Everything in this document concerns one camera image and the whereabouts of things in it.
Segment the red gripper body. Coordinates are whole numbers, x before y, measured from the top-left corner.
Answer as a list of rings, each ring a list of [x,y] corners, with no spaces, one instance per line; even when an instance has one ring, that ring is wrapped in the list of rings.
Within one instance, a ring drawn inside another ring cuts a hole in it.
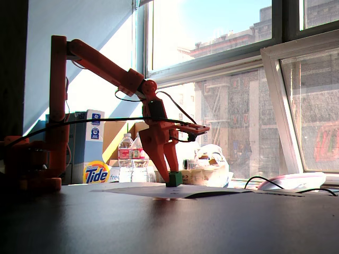
[[[178,131],[172,122],[152,121],[149,128],[144,130],[144,138],[152,144],[177,144]]]

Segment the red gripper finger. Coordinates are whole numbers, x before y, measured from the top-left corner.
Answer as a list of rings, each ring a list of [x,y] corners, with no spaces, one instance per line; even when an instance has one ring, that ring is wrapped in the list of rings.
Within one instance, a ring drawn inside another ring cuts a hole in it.
[[[166,135],[159,126],[150,126],[148,129],[139,131],[142,147],[152,160],[164,182],[169,182],[166,162],[164,158],[164,144]]]
[[[179,170],[177,154],[175,149],[176,144],[177,144],[176,140],[172,140],[171,142],[164,144],[164,155],[167,159],[171,172],[178,172]]]

